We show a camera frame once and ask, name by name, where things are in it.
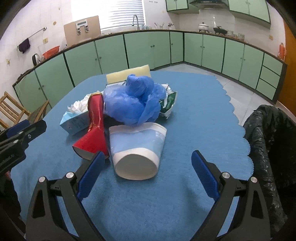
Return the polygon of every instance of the range hood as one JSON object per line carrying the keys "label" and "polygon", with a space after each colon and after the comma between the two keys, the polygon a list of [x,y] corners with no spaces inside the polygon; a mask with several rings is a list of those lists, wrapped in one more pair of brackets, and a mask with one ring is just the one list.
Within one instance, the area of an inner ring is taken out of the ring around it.
{"label": "range hood", "polygon": [[195,0],[190,2],[190,4],[198,7],[199,9],[229,9],[227,0]]}

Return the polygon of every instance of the yellow sponge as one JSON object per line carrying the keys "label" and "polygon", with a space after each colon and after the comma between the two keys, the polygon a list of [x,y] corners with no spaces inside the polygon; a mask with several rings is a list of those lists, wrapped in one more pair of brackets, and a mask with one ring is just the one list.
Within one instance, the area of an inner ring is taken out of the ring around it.
{"label": "yellow sponge", "polygon": [[133,69],[125,69],[119,72],[106,75],[107,84],[113,84],[113,83],[125,81],[130,74],[134,74],[136,76],[151,77],[149,65],[144,65],[141,67],[136,67]]}

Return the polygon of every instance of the towel rack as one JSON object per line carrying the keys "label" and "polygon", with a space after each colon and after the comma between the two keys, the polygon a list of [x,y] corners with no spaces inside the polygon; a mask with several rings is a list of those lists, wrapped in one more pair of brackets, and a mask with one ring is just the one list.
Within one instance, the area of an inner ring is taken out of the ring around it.
{"label": "towel rack", "polygon": [[39,33],[41,30],[45,31],[46,29],[47,29],[47,27],[44,27],[44,28],[38,30],[36,33],[32,34],[30,37],[32,37],[33,35]]}

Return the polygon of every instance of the window blind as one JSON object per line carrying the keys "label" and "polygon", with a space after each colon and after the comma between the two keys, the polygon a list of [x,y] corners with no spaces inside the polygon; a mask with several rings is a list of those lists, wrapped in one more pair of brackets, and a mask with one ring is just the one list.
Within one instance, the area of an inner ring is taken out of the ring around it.
{"label": "window blind", "polygon": [[98,15],[101,30],[131,26],[134,14],[145,24],[142,0],[71,0],[71,11],[73,21]]}

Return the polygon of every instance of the white paper cup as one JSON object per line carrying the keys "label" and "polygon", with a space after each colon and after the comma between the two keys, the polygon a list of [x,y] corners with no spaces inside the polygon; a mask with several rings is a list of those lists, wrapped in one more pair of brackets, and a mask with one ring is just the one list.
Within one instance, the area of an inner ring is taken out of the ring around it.
{"label": "white paper cup", "polygon": [[145,180],[156,175],[166,136],[166,128],[146,122],[137,127],[109,128],[111,155],[118,176]]}

